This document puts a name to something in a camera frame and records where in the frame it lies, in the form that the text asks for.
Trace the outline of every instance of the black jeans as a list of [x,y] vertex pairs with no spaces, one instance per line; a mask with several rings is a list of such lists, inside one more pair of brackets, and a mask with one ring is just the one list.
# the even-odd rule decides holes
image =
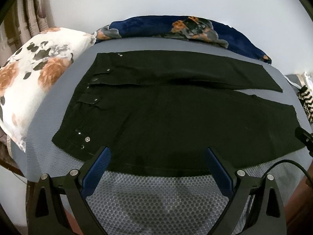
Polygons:
[[208,174],[214,147],[236,168],[303,147],[293,106],[234,89],[282,91],[260,65],[182,51],[99,53],[77,85],[52,141],[86,161],[101,146],[110,171]]

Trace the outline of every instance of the black and white striped object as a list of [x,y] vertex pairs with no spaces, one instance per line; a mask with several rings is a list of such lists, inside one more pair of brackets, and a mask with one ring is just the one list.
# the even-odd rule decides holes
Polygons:
[[313,96],[306,86],[303,86],[297,94],[301,105],[310,123],[313,123]]

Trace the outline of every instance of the white wall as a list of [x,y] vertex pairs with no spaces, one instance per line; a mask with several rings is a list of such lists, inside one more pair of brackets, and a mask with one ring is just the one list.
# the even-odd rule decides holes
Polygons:
[[22,235],[27,234],[25,198],[26,184],[0,166],[0,203]]
[[284,74],[313,71],[313,22],[298,0],[47,0],[51,25],[94,32],[139,15],[194,15],[245,34]]

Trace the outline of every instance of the metal bolt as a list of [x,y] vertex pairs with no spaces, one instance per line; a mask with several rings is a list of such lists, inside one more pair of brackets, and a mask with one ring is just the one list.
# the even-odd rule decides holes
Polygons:
[[71,176],[76,176],[78,174],[78,170],[73,169],[69,173],[71,174]]
[[274,180],[274,176],[273,176],[272,174],[267,174],[267,178],[268,178],[269,180]]
[[240,177],[243,177],[246,173],[245,173],[243,170],[238,170],[238,171],[237,171],[237,174],[238,174]]
[[44,173],[44,174],[42,174],[42,175],[40,176],[40,178],[41,178],[42,180],[46,179],[47,177],[48,177],[48,174],[47,174],[47,173]]

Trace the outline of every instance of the gray mesh surface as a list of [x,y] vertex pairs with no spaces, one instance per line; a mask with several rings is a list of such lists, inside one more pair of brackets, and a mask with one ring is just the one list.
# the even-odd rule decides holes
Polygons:
[[[110,40],[85,51],[53,86],[32,120],[26,138],[26,153],[12,143],[13,157],[28,180],[37,182],[42,173],[49,173],[52,177],[62,176],[82,165],[82,162],[58,149],[51,142],[51,138],[61,125],[76,85],[93,63],[96,54],[132,50],[195,51],[260,64],[283,89],[283,93],[251,89],[242,92],[293,105],[300,125],[311,132],[309,122],[293,89],[281,73],[268,64],[204,43],[163,38]],[[285,158],[300,163],[305,169],[312,162],[306,148],[279,159]],[[245,170],[250,175],[261,177],[276,161],[278,160]],[[276,178],[283,202],[286,203],[303,174],[291,164],[277,166],[272,174]],[[63,200],[65,207],[70,210],[65,197]],[[190,235],[207,234],[222,213],[228,199],[221,195],[211,176],[161,178],[105,172],[95,193],[87,198],[87,202],[110,235]],[[243,228],[245,217],[246,213],[243,212],[234,234]]]

